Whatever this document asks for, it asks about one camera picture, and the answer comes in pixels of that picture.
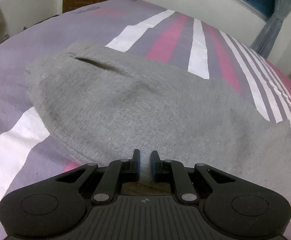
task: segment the bed sheet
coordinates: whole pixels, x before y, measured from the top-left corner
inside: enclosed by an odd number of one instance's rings
[[[0,45],[0,200],[7,193],[78,167],[31,104],[24,69],[75,41],[175,65],[228,82],[269,122],[289,119],[291,81],[226,33],[143,0],[110,0],[35,25]],[[6,236],[0,224],[0,240]],[[291,222],[285,236],[291,239]]]

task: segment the gray curtain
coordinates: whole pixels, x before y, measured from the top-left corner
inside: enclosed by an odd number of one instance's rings
[[[253,41],[251,48],[267,58],[280,32],[284,18],[291,11],[291,0],[275,0],[274,13]]]

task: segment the curtain tieback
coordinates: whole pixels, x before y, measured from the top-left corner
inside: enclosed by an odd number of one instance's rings
[[[281,20],[281,21],[284,21],[284,19],[285,19],[285,17],[282,16],[279,12],[274,12],[274,13],[272,14],[272,16],[278,18],[278,19]]]

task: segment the crosshair logo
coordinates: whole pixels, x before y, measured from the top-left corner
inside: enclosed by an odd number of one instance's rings
[[[142,201],[143,203],[147,203],[147,202],[149,202],[150,200],[149,200],[148,198],[143,198],[143,199],[141,199],[141,201]]]

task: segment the gray cloth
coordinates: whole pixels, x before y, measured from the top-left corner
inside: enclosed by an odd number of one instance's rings
[[[141,151],[185,166],[207,163],[291,203],[291,129],[272,124],[225,82],[100,45],[75,43],[26,68],[29,96],[50,133],[80,164]]]
[[[284,18],[291,11],[291,0],[275,0],[274,13],[266,22],[259,35],[251,45],[262,57],[267,58],[279,35]]]

